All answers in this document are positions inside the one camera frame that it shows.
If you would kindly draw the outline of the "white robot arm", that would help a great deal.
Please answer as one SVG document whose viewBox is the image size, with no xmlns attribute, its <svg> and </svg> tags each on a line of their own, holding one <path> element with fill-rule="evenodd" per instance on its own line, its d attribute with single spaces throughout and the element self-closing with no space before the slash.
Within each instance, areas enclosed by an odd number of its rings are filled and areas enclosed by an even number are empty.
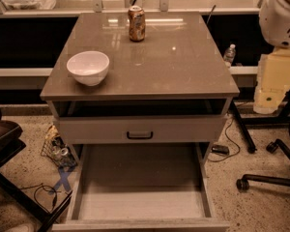
<svg viewBox="0 0 290 232">
<path fill-rule="evenodd" d="M 253 110 L 271 114 L 290 90 L 290 0 L 263 0 L 259 25 L 274 50 L 259 60 Z"/>
</svg>

